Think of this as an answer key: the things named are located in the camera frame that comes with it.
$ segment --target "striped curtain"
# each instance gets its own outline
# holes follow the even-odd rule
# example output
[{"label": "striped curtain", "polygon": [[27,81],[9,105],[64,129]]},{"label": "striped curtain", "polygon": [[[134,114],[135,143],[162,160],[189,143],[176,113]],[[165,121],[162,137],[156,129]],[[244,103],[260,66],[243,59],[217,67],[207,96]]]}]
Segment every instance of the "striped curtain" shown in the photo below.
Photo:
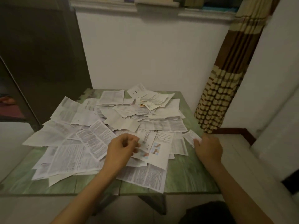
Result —
[{"label": "striped curtain", "polygon": [[221,126],[270,14],[273,0],[243,0],[218,53],[195,117],[211,133]]}]

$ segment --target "table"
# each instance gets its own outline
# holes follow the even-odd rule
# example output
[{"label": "table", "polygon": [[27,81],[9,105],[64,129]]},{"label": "table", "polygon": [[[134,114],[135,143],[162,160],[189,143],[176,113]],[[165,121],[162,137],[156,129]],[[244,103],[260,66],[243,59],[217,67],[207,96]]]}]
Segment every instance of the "table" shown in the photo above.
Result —
[{"label": "table", "polygon": [[[103,91],[102,89],[87,89],[80,96],[78,102],[83,103],[87,98],[100,98]],[[186,117],[183,119],[186,128],[192,129],[198,135],[203,134],[181,92],[158,92],[162,94],[175,93],[173,98],[180,99],[180,111]],[[125,92],[125,98],[130,98],[127,92]],[[165,197],[162,195],[218,194],[219,189],[216,183],[203,164],[198,161],[192,146],[187,141],[185,143],[189,156],[175,155],[175,159],[169,160],[164,194],[128,182],[114,180],[104,192],[107,198],[104,204],[109,204],[112,198],[115,198],[109,196],[118,190],[119,196],[137,195],[151,207],[158,209],[159,213],[165,214]],[[47,179],[32,181],[35,170],[31,168],[42,157],[46,149],[47,147],[34,147],[28,153],[0,183],[0,196],[75,196],[94,178],[95,175],[71,176],[51,187],[48,187]]]}]

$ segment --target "pile of papers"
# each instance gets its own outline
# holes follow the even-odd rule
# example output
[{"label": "pile of papers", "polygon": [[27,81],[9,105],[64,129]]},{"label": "pile of papers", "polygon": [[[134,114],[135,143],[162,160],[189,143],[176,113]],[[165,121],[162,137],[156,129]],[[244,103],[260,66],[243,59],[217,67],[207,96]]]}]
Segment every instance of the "pile of papers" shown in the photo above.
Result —
[{"label": "pile of papers", "polygon": [[102,169],[108,144],[123,133],[140,138],[141,147],[117,177],[136,185],[164,191],[168,160],[187,156],[187,132],[174,94],[159,94],[138,84],[127,92],[104,91],[83,104],[65,97],[43,128],[23,145],[48,146],[32,169],[32,180],[48,179],[49,186],[72,175],[96,174]]}]

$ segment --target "wooden baseboard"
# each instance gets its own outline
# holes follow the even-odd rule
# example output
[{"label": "wooden baseboard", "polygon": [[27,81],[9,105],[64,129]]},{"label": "wooden baseboard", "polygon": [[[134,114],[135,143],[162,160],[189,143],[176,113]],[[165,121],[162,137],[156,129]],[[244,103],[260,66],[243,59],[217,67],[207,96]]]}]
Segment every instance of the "wooden baseboard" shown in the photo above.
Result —
[{"label": "wooden baseboard", "polygon": [[218,128],[213,130],[214,134],[241,134],[250,145],[255,143],[256,138],[246,128]]}]

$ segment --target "tiled floor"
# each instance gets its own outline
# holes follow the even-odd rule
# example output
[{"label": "tiled floor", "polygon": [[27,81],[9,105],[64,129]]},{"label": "tiled floor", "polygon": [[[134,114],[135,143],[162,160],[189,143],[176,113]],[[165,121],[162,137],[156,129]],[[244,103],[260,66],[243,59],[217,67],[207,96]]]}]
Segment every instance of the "tiled floor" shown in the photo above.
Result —
[{"label": "tiled floor", "polygon": [[[25,135],[30,135],[32,130],[25,125],[20,125],[19,128],[22,130],[18,131],[18,135],[16,132],[10,132],[13,136],[9,139],[7,139],[9,133],[6,133],[4,138],[0,135],[1,142],[5,140],[4,147],[6,147],[4,153],[0,151],[0,176],[11,168],[12,164],[7,157],[15,163],[28,152],[28,148],[20,144],[24,141]],[[276,182],[251,154],[245,139],[241,135],[216,136],[224,148],[223,164],[267,215],[275,223],[299,223],[299,208],[282,184]],[[0,198],[0,223],[49,223],[71,199],[72,197]],[[177,223],[186,209],[214,200],[223,198],[221,195],[166,196],[167,215],[161,216],[138,197],[122,196],[106,207],[101,214],[91,217],[87,223]]]}]

